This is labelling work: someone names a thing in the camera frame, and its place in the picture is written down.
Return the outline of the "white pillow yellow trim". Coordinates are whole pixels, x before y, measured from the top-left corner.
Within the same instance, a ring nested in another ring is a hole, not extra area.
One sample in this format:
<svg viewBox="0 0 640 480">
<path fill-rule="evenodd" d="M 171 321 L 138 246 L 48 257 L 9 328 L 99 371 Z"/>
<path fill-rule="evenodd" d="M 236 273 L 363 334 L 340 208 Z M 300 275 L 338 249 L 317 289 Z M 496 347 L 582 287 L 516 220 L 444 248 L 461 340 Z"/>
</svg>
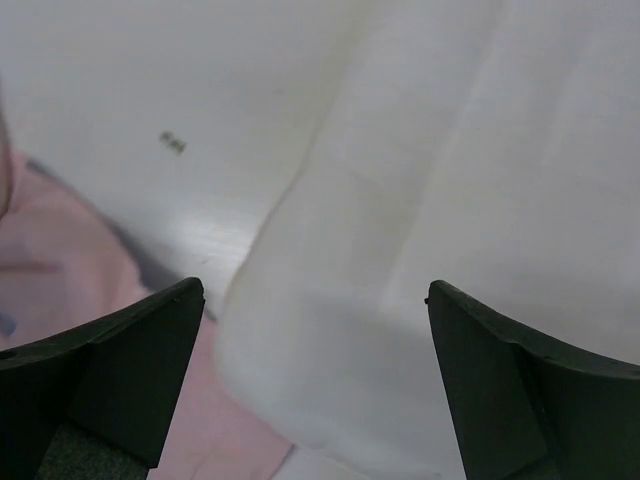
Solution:
<svg viewBox="0 0 640 480">
<path fill-rule="evenodd" d="M 445 280 L 639 359 L 639 5 L 383 1 L 218 316 L 233 396 L 372 479 L 460 479 Z"/>
</svg>

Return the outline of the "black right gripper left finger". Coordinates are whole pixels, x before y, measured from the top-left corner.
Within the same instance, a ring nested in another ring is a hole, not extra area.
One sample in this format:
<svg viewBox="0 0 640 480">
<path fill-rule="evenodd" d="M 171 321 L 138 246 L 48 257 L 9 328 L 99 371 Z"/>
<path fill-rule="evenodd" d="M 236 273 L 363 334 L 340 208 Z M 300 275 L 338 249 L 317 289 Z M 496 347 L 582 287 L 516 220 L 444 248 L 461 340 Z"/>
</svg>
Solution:
<svg viewBox="0 0 640 480">
<path fill-rule="evenodd" d="M 144 479 L 159 464 L 204 311 L 187 278 L 1 353 L 4 479 Z"/>
</svg>

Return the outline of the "pink printed pillowcase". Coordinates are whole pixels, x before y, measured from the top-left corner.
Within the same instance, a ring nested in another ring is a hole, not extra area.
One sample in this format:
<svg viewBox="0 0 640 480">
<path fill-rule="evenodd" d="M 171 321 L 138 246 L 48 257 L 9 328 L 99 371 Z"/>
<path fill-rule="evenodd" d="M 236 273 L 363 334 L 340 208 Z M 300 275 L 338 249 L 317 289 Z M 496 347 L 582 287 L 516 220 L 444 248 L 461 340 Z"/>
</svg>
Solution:
<svg viewBox="0 0 640 480">
<path fill-rule="evenodd" d="M 89 207 L 1 156 L 1 345 L 30 343 L 149 296 L 132 256 Z M 160 463 L 152 479 L 270 479 L 291 445 L 237 405 L 213 364 L 203 318 Z"/>
</svg>

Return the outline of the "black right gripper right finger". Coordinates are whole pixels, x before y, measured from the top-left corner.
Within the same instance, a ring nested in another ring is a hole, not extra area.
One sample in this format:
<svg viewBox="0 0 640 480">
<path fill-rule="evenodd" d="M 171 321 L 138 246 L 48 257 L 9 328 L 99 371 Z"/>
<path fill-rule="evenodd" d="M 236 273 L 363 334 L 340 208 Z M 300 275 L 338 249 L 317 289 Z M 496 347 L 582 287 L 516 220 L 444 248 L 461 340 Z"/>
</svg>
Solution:
<svg viewBox="0 0 640 480">
<path fill-rule="evenodd" d="M 530 328 L 443 280 L 425 303 L 467 478 L 638 478 L 638 366 Z"/>
</svg>

